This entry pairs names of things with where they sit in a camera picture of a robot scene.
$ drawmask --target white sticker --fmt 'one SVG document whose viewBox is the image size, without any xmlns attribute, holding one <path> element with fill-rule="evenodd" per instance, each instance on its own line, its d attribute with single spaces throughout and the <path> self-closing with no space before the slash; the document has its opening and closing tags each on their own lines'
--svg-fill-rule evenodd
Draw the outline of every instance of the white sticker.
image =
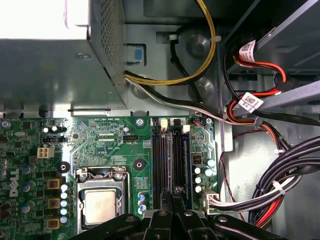
<svg viewBox="0 0 320 240">
<path fill-rule="evenodd" d="M 252 113 L 254 110 L 257 110 L 263 103 L 264 101 L 262 101 L 261 99 L 253 96 L 250 92 L 246 92 L 238 104 L 249 113 Z"/>
<path fill-rule="evenodd" d="M 254 58 L 254 48 L 255 48 L 256 40 L 253 40 L 239 50 L 239 55 L 246 60 L 247 62 L 255 62 Z"/>
</svg>

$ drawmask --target black ram slot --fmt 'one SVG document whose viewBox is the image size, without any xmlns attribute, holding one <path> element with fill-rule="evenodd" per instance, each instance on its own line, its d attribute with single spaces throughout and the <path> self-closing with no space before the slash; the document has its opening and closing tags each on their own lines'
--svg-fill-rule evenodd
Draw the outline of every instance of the black ram slot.
<svg viewBox="0 0 320 240">
<path fill-rule="evenodd" d="M 153 209 L 160 208 L 161 192 L 168 189 L 168 135 L 152 131 L 152 199 Z"/>
<path fill-rule="evenodd" d="M 181 130 L 173 132 L 173 145 L 172 145 L 172 181 L 173 189 L 176 187 L 184 188 L 186 186 L 185 174 L 185 158 L 184 158 L 184 142 Z"/>
</svg>

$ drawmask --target chip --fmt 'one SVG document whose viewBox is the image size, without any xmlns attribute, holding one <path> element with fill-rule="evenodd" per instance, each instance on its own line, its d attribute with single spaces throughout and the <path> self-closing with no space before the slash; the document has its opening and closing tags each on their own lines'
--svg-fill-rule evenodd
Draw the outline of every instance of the chip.
<svg viewBox="0 0 320 240">
<path fill-rule="evenodd" d="M 48 179 L 46 183 L 46 188 L 51 189 L 60 189 L 60 179 L 54 178 L 54 179 Z"/>
<path fill-rule="evenodd" d="M 22 142 L 21 142 L 21 141 L 16 141 L 16 142 L 14 143 L 14 148 L 15 148 L 15 149 L 20 149 L 20 148 L 22 148 Z"/>
<path fill-rule="evenodd" d="M 47 204 L 48 209 L 58 209 L 60 208 L 60 198 L 49 198 Z"/>
<path fill-rule="evenodd" d="M 52 218 L 46 221 L 47 229 L 59 229 L 60 228 L 60 220 L 59 218 Z"/>
<path fill-rule="evenodd" d="M 22 129 L 31 129 L 31 123 L 30 122 L 22 123 Z"/>
</svg>

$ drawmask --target white wire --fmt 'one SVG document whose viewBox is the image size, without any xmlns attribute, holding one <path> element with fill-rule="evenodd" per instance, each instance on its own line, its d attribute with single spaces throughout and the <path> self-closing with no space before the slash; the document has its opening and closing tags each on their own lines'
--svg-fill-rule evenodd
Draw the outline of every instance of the white wire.
<svg viewBox="0 0 320 240">
<path fill-rule="evenodd" d="M 295 177 L 292 176 L 292 177 L 289 177 L 288 179 L 286 179 L 280 186 L 282 189 L 284 189 L 284 187 L 286 185 L 288 185 L 291 181 L 293 181 Z M 252 200 L 256 200 L 256 199 L 262 199 L 262 198 L 265 198 L 266 196 L 269 196 L 269 195 L 272 195 L 276 192 L 278 192 L 279 189 L 273 189 L 272 191 L 264 194 L 264 195 L 261 195 L 259 197 L 256 197 L 256 198 L 253 198 L 253 199 L 250 199 L 250 200 L 246 200 L 246 201 L 240 201 L 240 202 L 222 202 L 222 201 L 218 201 L 216 199 L 214 199 L 213 197 L 210 198 L 210 200 L 213 202 L 213 205 L 214 206 L 218 206 L 218 207 L 235 207 L 237 206 L 238 204 L 246 204 L 246 203 L 250 203 Z"/>
<path fill-rule="evenodd" d="M 125 80 L 127 80 L 129 83 L 131 83 L 132 85 L 136 86 L 138 89 L 141 89 L 143 90 L 150 98 L 152 98 L 153 100 L 155 100 L 156 102 L 162 104 L 162 105 L 166 105 L 166 106 L 170 106 L 170 107 L 173 107 L 173 108 L 183 108 L 183 109 L 189 109 L 189 110 L 193 110 L 195 112 L 199 112 L 199 113 L 202 113 L 202 114 L 205 114 L 213 119 L 216 119 L 220 122 L 223 122 L 223 123 L 226 123 L 226 124 L 231 124 L 231 125 L 241 125 L 241 126 L 251 126 L 251 125 L 243 125 L 243 123 L 236 123 L 236 122 L 231 122 L 231 121 L 228 121 L 226 119 L 223 119 L 223 118 L 220 118 L 218 116 L 215 116 L 213 114 L 211 114 L 210 112 L 206 111 L 206 110 L 203 110 L 201 108 L 198 108 L 198 107 L 194 107 L 194 106 L 188 106 L 188 105 L 181 105 L 181 104 L 173 104 L 173 103 L 169 103 L 169 102 L 165 102 L 161 99 L 158 99 L 156 98 L 155 96 L 153 96 L 151 93 L 149 93 L 147 90 L 145 90 L 142 86 L 140 86 L 139 84 L 131 81 L 130 79 L 128 79 L 127 77 L 125 77 Z"/>
</svg>

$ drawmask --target white connector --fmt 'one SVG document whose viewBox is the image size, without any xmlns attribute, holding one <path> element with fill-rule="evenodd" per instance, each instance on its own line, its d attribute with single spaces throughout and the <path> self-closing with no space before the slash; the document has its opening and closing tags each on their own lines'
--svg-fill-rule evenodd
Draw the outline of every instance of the white connector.
<svg viewBox="0 0 320 240">
<path fill-rule="evenodd" d="M 160 127 L 162 132 L 166 132 L 168 129 L 168 119 L 161 118 L 160 119 Z"/>
<path fill-rule="evenodd" d="M 53 158 L 55 156 L 55 147 L 38 147 L 36 155 L 38 159 Z"/>
<path fill-rule="evenodd" d="M 207 215 L 219 214 L 219 210 L 215 209 L 213 205 L 210 205 L 210 198 L 219 197 L 219 194 L 212 191 L 209 188 L 202 190 L 202 195 L 200 199 L 201 206 Z"/>
</svg>

